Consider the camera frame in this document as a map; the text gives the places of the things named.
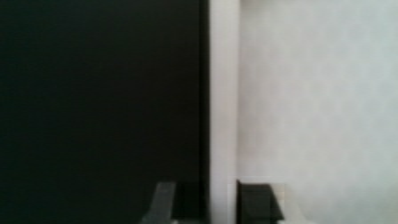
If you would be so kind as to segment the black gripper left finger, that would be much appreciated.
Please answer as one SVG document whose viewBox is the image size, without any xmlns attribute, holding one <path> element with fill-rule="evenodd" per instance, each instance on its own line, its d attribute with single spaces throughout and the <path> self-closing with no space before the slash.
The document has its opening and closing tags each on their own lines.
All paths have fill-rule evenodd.
<svg viewBox="0 0 398 224">
<path fill-rule="evenodd" d="M 206 224 L 206 206 L 197 182 L 160 182 L 140 224 Z"/>
</svg>

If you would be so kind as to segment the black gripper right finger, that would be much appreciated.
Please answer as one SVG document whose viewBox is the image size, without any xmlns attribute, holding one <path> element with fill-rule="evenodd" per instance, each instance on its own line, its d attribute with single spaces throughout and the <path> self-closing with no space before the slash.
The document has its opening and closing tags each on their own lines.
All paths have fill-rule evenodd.
<svg viewBox="0 0 398 224">
<path fill-rule="evenodd" d="M 268 184 L 236 182 L 236 224 L 277 224 L 284 220 Z"/>
</svg>

